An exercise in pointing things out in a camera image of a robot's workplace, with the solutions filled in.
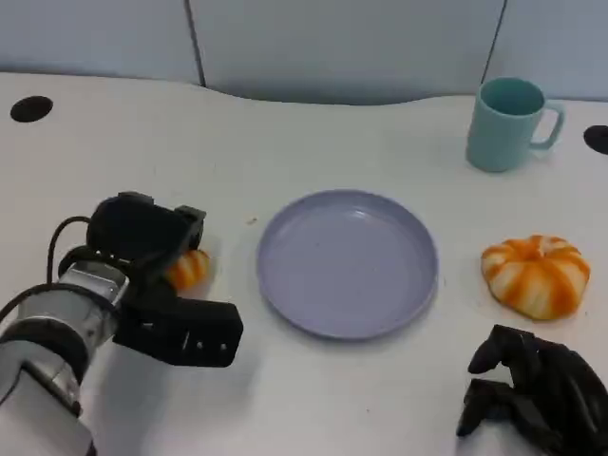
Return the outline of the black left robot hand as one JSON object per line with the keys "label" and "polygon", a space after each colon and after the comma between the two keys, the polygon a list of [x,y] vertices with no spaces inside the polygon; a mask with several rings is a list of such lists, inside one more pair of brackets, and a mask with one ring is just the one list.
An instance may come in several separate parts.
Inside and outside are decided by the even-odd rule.
{"label": "black left robot hand", "polygon": [[204,211],[191,206],[169,209],[147,195],[122,192],[97,206],[85,245],[123,268],[133,285],[143,289],[199,247],[205,218]]}

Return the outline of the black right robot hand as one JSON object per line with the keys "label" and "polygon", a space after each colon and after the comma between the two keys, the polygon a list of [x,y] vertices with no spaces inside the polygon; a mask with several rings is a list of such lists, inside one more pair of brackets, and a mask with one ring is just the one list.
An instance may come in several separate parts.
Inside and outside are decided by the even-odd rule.
{"label": "black right robot hand", "polygon": [[506,421],[545,455],[607,453],[607,388],[563,344],[495,325],[467,368],[475,377],[456,435],[482,421]]}

